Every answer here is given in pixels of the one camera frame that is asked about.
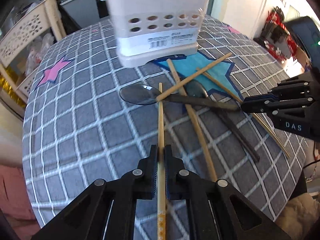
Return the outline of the dark spoon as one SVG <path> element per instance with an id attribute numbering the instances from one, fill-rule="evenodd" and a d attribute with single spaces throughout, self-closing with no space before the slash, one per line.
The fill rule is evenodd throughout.
<path id="1" fill-rule="evenodd" d="M 124 101 L 135 105 L 152 105 L 164 100 L 168 102 L 182 103 L 192 106 L 204 106 L 225 111 L 240 110 L 237 105 L 215 102 L 208 98 L 197 98 L 194 96 L 180 95 L 178 93 L 165 95 L 164 93 L 161 93 L 159 89 L 143 84 L 126 86 L 120 90 L 119 95 Z"/>
<path id="2" fill-rule="evenodd" d="M 185 86 L 185 91 L 189 96 L 197 97 L 197 98 L 205 98 L 210 99 L 207 91 L 198 81 L 192 80 L 187 83 Z M 249 143 L 249 141 L 244 137 L 244 135 L 237 128 L 236 124 L 229 118 L 227 113 L 223 109 L 212 109 L 215 114 L 220 118 L 220 120 L 229 128 L 230 131 L 236 136 L 240 144 L 247 150 L 249 155 L 252 157 L 255 163 L 258 163 L 260 160 L 259 155 L 257 154 L 254 147 Z"/>

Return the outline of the plastic bag in cart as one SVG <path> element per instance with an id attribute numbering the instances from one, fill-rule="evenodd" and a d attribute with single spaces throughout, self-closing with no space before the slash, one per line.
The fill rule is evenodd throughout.
<path id="1" fill-rule="evenodd" d="M 46 33 L 43 37 L 36 37 L 29 44 L 29 54 L 27 58 L 25 76 L 30 75 L 41 63 L 49 48 L 54 43 L 54 36 L 51 33 Z"/>

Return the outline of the grey checked tablecloth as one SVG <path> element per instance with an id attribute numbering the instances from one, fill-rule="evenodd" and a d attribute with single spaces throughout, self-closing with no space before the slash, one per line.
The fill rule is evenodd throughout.
<path id="1" fill-rule="evenodd" d="M 288 76 L 267 51 L 228 25 L 206 16 L 199 51 L 216 59 L 232 52 L 230 80 L 244 96 L 264 94 Z M 71 62 L 54 82 L 38 88 L 44 70 Z M 36 219 L 43 227 L 98 178 L 120 178 L 157 144 L 157 105 L 131 105 L 121 88 L 146 83 L 168 89 L 167 70 L 148 63 L 124 68 L 116 56 L 110 20 L 84 28 L 54 44 L 44 57 L 29 95 L 23 124 L 23 172 Z M 164 102 L 165 143 L 187 169 L 209 179 L 202 148 L 184 105 Z M 298 183 L 313 142 L 276 131 L 290 158 L 253 117 L 229 113 L 260 156 L 255 164 L 236 137 L 209 109 L 196 108 L 219 178 L 228 180 L 272 220 Z"/>

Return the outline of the pink plastic stool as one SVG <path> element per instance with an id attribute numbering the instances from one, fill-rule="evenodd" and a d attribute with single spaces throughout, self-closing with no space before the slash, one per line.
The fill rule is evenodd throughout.
<path id="1" fill-rule="evenodd" d="M 20 239 L 40 230 L 20 168 L 1 166 L 1 211 Z"/>

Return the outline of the white utensil holder caddy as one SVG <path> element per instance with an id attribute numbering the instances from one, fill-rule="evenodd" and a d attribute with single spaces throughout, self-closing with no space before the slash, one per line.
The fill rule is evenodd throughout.
<path id="1" fill-rule="evenodd" d="M 122 66 L 193 55 L 208 0 L 106 0 Z"/>

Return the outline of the wooden chopstick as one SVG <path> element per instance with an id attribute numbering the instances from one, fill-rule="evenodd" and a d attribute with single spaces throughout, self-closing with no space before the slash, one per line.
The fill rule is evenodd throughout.
<path id="1" fill-rule="evenodd" d="M 157 239 L 166 239 L 163 102 L 158 103 Z"/>
<path id="2" fill-rule="evenodd" d="M 223 89 L 225 92 L 228 93 L 229 96 L 231 96 L 234 100 L 236 100 L 238 103 L 242 103 L 243 100 L 241 100 L 239 97 L 234 95 L 227 87 L 225 87 L 222 83 L 217 81 L 215 78 L 210 76 L 207 72 L 204 72 L 202 75 L 204 75 L 206 78 L 208 78 L 210 81 L 215 83 L 219 88 Z M 271 129 L 271 127 L 264 122 L 264 120 L 257 114 L 252 114 L 253 118 L 259 122 L 259 124 L 265 129 L 265 131 L 268 132 L 268 134 L 274 139 L 274 141 L 277 143 L 277 145 L 280 147 L 280 149 L 286 154 L 287 158 L 291 158 L 289 152 L 286 150 L 283 143 L 280 141 L 280 139 L 277 137 L 276 133 Z"/>
<path id="3" fill-rule="evenodd" d="M 171 61 L 171 59 L 168 59 L 167 63 L 168 63 L 170 72 L 172 74 L 172 77 L 175 80 L 175 83 L 177 85 L 180 84 L 180 82 L 181 82 L 180 77 L 179 77 L 178 73 L 176 72 L 176 69 L 175 69 L 174 64 Z M 211 155 L 210 155 L 210 151 L 208 149 L 204 134 L 203 134 L 202 129 L 200 127 L 200 124 L 198 122 L 197 115 L 196 115 L 196 113 L 195 113 L 195 111 L 194 111 L 194 109 L 193 109 L 193 107 L 191 105 L 186 104 L 185 107 L 186 107 L 186 110 L 188 112 L 188 115 L 189 115 L 189 118 L 191 120 L 191 123 L 193 124 L 193 128 L 194 128 L 194 131 L 195 131 L 195 133 L 196 133 L 196 135 L 198 137 L 199 143 L 200 143 L 200 145 L 202 147 L 202 150 L 203 150 L 203 153 L 204 153 L 204 158 L 205 158 L 205 161 L 206 161 L 206 164 L 207 164 L 207 168 L 208 168 L 208 172 L 209 172 L 209 175 L 210 175 L 210 179 L 211 179 L 211 181 L 217 181 L 216 170 L 215 170 L 215 167 L 214 167 L 214 164 L 213 164 L 213 161 L 212 161 L 212 158 L 211 158 Z"/>
<path id="4" fill-rule="evenodd" d="M 218 58 L 217 60 L 215 60 L 213 63 L 208 64 L 207 66 L 205 66 L 204 68 L 201 68 L 200 70 L 198 70 L 197 72 L 195 72 L 194 74 L 192 74 L 191 76 L 186 77 L 184 80 L 182 80 L 179 83 L 176 83 L 176 85 L 170 87 L 168 90 L 166 90 L 165 92 L 161 93 L 159 96 L 156 97 L 156 101 L 162 101 L 165 98 L 167 98 L 171 93 L 179 90 L 181 87 L 183 87 L 185 84 L 189 83 L 191 80 L 195 79 L 196 77 L 198 77 L 199 75 L 203 74 L 204 72 L 208 71 L 209 69 L 213 68 L 214 66 L 216 66 L 217 64 L 219 64 L 220 62 L 224 61 L 225 59 L 227 59 L 228 57 L 230 57 L 232 55 L 232 53 L 228 53 L 226 55 L 223 55 L 222 57 Z"/>

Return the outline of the coat rack with clothes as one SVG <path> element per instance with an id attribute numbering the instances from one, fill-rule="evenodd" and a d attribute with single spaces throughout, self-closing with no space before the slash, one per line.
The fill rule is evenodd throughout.
<path id="1" fill-rule="evenodd" d="M 264 27 L 253 40 L 264 47 L 278 62 L 296 58 L 297 44 L 284 25 L 284 14 L 279 7 L 268 12 Z"/>

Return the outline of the cream perforated storage cart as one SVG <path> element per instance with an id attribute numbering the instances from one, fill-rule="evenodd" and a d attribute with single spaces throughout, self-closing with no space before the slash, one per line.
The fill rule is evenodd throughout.
<path id="1" fill-rule="evenodd" d="M 5 69 L 27 45 L 49 28 L 57 41 L 66 37 L 57 0 L 44 0 L 38 4 L 26 13 L 1 40 L 1 74 L 24 102 L 28 101 L 29 94 L 21 85 L 16 85 Z"/>

